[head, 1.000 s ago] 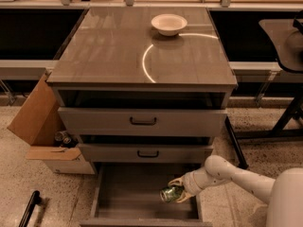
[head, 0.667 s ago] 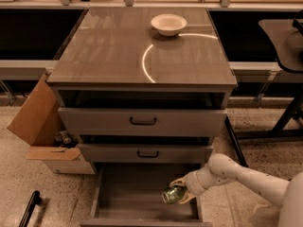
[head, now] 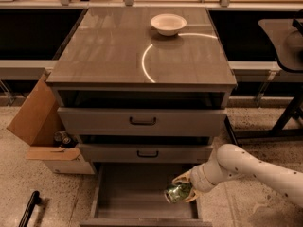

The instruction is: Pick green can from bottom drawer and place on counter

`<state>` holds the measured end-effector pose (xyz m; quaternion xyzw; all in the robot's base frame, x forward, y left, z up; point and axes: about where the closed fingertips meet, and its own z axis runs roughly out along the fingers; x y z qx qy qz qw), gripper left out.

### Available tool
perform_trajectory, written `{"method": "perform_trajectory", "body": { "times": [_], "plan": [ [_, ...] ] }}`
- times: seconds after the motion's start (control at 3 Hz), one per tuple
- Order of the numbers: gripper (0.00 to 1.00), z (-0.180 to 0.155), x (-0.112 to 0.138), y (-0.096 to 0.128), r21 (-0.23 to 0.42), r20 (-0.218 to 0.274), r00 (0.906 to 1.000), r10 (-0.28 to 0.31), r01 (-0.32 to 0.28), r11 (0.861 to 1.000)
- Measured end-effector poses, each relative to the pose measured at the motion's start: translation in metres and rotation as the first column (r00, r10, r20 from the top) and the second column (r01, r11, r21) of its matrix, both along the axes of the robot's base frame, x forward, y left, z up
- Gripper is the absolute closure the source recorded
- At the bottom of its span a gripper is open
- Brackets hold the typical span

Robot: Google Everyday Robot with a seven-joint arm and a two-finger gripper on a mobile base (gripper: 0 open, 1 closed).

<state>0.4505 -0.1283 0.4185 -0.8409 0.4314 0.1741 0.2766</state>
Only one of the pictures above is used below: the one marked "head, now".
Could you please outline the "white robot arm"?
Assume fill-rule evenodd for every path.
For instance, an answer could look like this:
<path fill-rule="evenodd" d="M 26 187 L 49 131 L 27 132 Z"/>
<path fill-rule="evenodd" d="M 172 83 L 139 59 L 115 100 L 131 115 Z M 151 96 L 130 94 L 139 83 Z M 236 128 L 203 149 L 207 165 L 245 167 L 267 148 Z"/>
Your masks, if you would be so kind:
<path fill-rule="evenodd" d="M 185 201 L 193 201 L 219 183 L 242 175 L 254 177 L 303 207 L 303 173 L 261 161 L 233 144 L 220 146 L 207 162 L 179 175 L 172 183 L 190 183 L 192 188 Z"/>

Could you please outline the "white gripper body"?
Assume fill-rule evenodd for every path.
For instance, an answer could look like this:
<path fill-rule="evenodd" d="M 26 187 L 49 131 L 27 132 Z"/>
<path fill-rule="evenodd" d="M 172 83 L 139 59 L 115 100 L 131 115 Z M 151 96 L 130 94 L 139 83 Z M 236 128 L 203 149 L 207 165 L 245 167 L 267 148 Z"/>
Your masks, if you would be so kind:
<path fill-rule="evenodd" d="M 199 192 L 209 192 L 216 185 L 217 167 L 213 163 L 203 163 L 190 170 L 192 186 Z"/>

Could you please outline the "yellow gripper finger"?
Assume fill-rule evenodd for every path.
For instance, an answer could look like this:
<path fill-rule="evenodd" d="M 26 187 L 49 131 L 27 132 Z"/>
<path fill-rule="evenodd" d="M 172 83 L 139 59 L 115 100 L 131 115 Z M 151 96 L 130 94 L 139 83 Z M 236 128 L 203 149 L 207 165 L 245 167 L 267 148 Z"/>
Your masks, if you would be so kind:
<path fill-rule="evenodd" d="M 174 185 L 179 183 L 190 183 L 190 171 L 187 171 L 172 180 Z"/>
<path fill-rule="evenodd" d="M 192 202 L 195 201 L 199 197 L 199 193 L 196 191 L 195 188 L 192 188 L 189 191 L 188 196 L 185 198 L 185 202 Z"/>

